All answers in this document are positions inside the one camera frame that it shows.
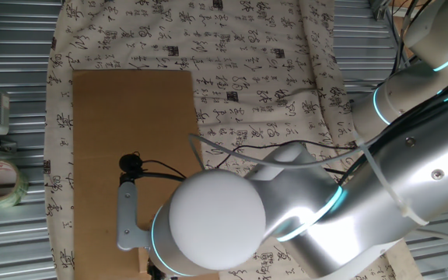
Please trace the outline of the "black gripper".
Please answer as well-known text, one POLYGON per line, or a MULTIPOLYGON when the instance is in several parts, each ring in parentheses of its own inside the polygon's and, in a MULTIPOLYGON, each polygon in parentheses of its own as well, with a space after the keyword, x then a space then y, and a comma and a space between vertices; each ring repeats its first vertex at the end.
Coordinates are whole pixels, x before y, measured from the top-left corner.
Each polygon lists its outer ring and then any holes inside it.
POLYGON ((166 278, 166 274, 160 271, 154 264, 148 264, 146 271, 150 275, 151 280, 164 280, 166 278))

